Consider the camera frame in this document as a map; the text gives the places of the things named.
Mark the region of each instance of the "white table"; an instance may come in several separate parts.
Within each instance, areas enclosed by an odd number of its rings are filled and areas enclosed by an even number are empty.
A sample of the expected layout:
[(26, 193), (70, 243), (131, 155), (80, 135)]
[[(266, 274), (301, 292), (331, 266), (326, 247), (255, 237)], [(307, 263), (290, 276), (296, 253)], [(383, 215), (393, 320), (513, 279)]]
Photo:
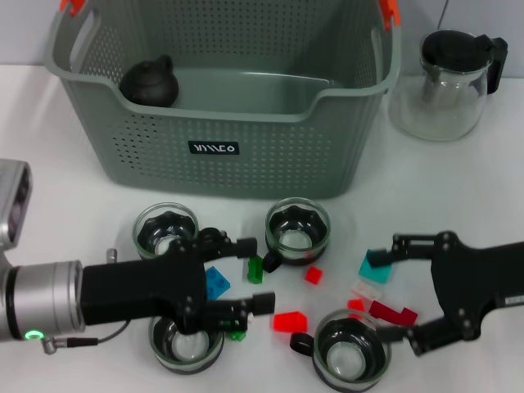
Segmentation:
[[(226, 297), (276, 291), (277, 312), (301, 310), (310, 332), (327, 313), (343, 307), (368, 248), (391, 246), (393, 233), (453, 229), (470, 246), (524, 240), (524, 80), (503, 80), (478, 128), (452, 143), (430, 143), (395, 130), (385, 106), (377, 117), (351, 189), (323, 201), (333, 221), (330, 248), (318, 266), (319, 287), (302, 269), (280, 268), (264, 285), (242, 281), (242, 262), (214, 265), (231, 282)], [(121, 260), (138, 257), (130, 236), (144, 208), (176, 201), (193, 209), (203, 226), (231, 238), (257, 236), (264, 252), (264, 214), (273, 201), (149, 192), (113, 184), (104, 174), (59, 82), (44, 68), (0, 67), (0, 156), (26, 160), (34, 193), (13, 264), (81, 260), (105, 263), (115, 247)], [(429, 263), (406, 262), (383, 289), (384, 301), (407, 306), (419, 322), (440, 307)], [(0, 346), (2, 392), (329, 392), (311, 360), (294, 353), (289, 336), (257, 318), (242, 343), (228, 341), (219, 361), (202, 374), (180, 377), (164, 370), (147, 341), (147, 320), (135, 321), (104, 345), (43, 354), (37, 342)], [(88, 327), (101, 337), (119, 324)], [(524, 385), (524, 309), (489, 314), (479, 341), (458, 343), (416, 358), (408, 344), (393, 348), (381, 392), (513, 393)]]

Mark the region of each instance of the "glass teapot handle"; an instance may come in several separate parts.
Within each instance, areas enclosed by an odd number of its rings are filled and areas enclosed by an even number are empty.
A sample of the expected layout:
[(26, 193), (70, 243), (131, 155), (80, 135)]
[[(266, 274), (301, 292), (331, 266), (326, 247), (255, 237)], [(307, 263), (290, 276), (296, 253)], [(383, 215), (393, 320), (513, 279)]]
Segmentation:
[(508, 43), (502, 38), (491, 39), (491, 51), (493, 52), (493, 62), (488, 68), (488, 94), (493, 94), (499, 89), (502, 70), (508, 55)]

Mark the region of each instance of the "blue block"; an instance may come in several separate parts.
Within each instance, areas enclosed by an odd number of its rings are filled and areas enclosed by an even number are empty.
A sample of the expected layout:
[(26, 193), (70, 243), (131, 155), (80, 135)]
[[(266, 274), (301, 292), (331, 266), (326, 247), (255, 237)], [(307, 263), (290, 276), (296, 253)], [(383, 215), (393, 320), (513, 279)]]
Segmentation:
[(364, 262), (362, 262), (362, 266), (360, 267), (359, 275), (374, 282), (385, 284), (387, 282), (387, 279), (390, 277), (390, 272), (391, 266), (373, 269), (368, 262), (368, 257), (366, 256), (364, 258)]
[(231, 287), (229, 281), (214, 267), (207, 269), (206, 282), (207, 300), (217, 300)]

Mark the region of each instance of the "black cup lid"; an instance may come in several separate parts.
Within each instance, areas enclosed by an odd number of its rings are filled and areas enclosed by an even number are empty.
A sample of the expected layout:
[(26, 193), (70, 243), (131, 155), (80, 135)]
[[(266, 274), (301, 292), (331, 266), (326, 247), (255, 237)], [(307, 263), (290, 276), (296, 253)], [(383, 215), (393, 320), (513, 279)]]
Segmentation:
[(436, 31), (422, 44), (425, 62), (445, 70), (474, 72), (491, 61), (493, 43), (486, 35), (473, 37), (455, 30)]

